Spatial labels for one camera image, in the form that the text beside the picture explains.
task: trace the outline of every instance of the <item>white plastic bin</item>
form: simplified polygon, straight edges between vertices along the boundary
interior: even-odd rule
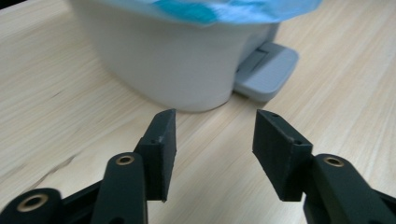
[[[237,65],[270,29],[269,24],[196,26],[94,0],[69,2],[111,71],[149,99],[184,111],[227,102]]]

